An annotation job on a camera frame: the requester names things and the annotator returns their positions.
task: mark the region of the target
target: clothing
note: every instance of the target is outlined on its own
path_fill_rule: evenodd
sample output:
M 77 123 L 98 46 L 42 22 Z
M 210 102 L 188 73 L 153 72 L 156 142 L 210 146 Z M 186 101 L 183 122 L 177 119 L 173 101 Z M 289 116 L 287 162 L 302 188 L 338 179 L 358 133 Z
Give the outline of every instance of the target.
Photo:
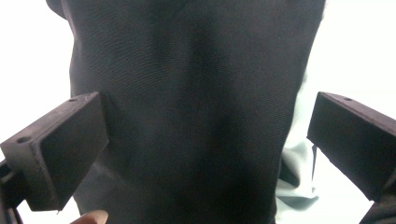
M 75 37 L 72 96 L 110 144 L 76 191 L 108 223 L 272 223 L 324 0 L 48 0 Z

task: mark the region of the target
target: black fabric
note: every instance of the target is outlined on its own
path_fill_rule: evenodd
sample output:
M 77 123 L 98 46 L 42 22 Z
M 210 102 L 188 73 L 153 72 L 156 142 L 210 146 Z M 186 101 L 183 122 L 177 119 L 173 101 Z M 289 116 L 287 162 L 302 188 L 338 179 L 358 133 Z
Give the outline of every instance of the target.
M 280 154 L 324 0 L 48 0 L 72 95 L 110 144 L 76 192 L 108 223 L 271 223 Z

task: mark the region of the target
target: folded black garment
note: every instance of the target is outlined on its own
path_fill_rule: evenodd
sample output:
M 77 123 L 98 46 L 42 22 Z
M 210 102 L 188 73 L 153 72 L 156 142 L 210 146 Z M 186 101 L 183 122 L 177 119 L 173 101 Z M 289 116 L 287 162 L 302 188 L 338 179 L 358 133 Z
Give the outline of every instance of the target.
M 272 223 L 324 0 L 48 0 L 109 147 L 75 194 L 108 223 Z

